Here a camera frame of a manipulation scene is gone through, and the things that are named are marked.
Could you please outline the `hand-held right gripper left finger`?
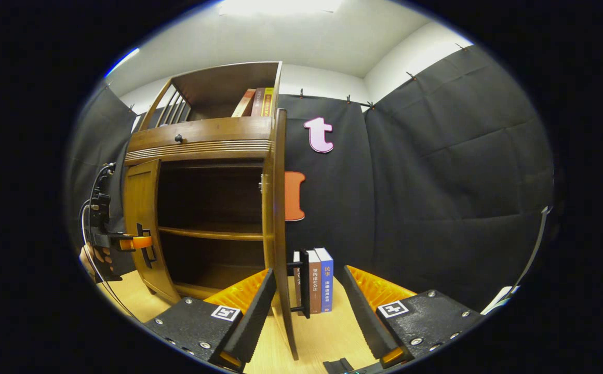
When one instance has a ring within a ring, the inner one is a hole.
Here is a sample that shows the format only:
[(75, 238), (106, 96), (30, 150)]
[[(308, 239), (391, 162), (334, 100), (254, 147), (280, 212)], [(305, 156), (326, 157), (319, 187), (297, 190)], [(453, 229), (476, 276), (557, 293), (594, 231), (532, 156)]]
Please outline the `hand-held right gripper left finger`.
[(205, 299), (183, 298), (144, 325), (187, 355), (242, 371), (254, 350), (277, 289), (262, 270)]

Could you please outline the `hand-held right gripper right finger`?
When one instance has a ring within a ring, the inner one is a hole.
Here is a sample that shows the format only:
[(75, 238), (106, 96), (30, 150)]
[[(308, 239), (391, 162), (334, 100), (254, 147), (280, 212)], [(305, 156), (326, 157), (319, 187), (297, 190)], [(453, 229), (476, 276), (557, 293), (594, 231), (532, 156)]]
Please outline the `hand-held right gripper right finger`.
[(437, 290), (415, 293), (354, 266), (345, 265), (338, 280), (371, 353), (384, 368), (418, 362), (485, 318)]

